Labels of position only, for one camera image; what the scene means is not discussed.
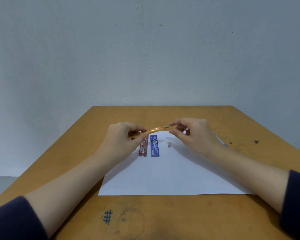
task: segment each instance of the person's left arm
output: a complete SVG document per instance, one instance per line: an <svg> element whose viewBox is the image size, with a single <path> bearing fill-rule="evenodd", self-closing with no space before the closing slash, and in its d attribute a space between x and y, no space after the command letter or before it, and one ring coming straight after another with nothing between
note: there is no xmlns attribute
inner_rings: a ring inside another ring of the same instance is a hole
<svg viewBox="0 0 300 240"><path fill-rule="evenodd" d="M139 131L146 129L129 122L110 125L103 144L92 157L24 196L49 238L87 192L143 142L147 134L128 139L128 135Z"/></svg>

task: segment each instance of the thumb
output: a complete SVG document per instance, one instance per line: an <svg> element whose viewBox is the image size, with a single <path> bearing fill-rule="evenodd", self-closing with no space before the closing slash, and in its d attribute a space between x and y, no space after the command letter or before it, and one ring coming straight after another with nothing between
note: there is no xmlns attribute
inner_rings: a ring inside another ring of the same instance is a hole
<svg viewBox="0 0 300 240"><path fill-rule="evenodd" d="M183 142L183 144L187 144L189 142L189 136L186 136L183 132L177 129L172 129L169 131L169 133L177 137L180 141Z"/></svg>
<svg viewBox="0 0 300 240"><path fill-rule="evenodd" d="M149 136L148 133L144 133L144 134L136 137L134 140L132 140L134 147L138 147L148 136Z"/></svg>

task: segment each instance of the wall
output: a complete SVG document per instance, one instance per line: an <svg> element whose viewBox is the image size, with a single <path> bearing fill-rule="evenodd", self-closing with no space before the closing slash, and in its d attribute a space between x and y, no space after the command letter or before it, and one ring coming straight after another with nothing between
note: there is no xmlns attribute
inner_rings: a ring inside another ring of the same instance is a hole
<svg viewBox="0 0 300 240"><path fill-rule="evenodd" d="M234 105L300 149L300 0L0 0L0 175L93 105Z"/></svg>

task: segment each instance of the person's right arm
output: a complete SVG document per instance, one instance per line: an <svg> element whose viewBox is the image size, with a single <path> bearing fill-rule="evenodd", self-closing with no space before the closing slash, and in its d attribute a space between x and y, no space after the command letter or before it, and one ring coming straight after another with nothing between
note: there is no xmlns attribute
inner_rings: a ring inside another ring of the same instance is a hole
<svg viewBox="0 0 300 240"><path fill-rule="evenodd" d="M256 161L225 147L204 119L177 119L170 133L200 157L224 169L281 213L280 225L300 238L300 173Z"/></svg>

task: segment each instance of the forearm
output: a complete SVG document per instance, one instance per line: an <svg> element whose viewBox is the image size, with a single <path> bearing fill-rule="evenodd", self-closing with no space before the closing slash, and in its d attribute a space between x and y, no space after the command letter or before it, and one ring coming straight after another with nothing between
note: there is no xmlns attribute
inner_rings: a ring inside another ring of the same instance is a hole
<svg viewBox="0 0 300 240"><path fill-rule="evenodd" d="M253 160L229 148L215 150L207 159L281 213L289 177L287 171Z"/></svg>
<svg viewBox="0 0 300 240"><path fill-rule="evenodd" d="M87 192L111 169L107 161L102 155L95 154L25 196L48 237L54 234Z"/></svg>

